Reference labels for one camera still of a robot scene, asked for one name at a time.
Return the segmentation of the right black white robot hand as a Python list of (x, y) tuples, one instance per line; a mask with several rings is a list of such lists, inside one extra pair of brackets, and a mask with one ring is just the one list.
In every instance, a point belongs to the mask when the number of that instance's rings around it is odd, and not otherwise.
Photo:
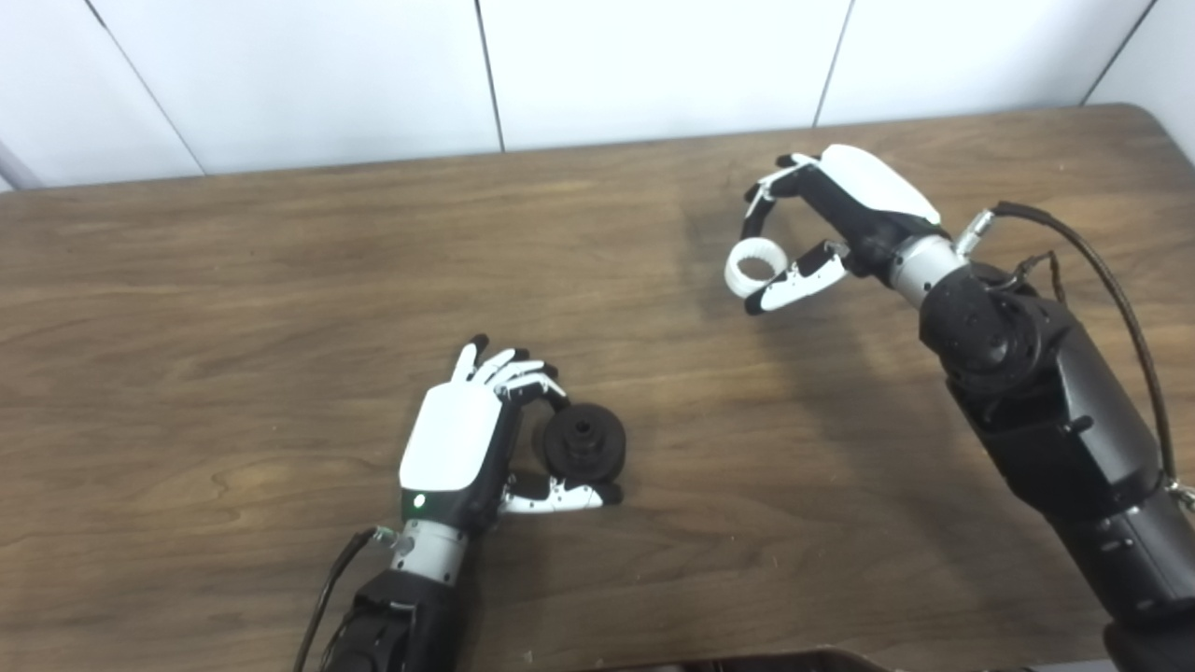
[[(724, 279), (747, 314), (765, 314), (819, 294), (841, 280), (875, 277), (913, 306), (962, 267), (933, 204), (878, 157), (831, 145), (819, 155), (777, 160), (744, 195), (741, 239), (731, 248)], [(836, 231), (789, 257), (762, 236), (777, 200), (799, 197)]]

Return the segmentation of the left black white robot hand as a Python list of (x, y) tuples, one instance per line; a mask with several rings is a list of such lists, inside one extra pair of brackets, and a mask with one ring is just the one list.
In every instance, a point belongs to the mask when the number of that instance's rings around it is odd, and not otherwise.
[(526, 407), (543, 401), (554, 420), (575, 409), (559, 371), (511, 347), (488, 356), (489, 337), (466, 341), (445, 381), (428, 387), (402, 452), (402, 531), (440, 529), (451, 539), (486, 532), (503, 515), (546, 515), (623, 505), (609, 476), (513, 472)]

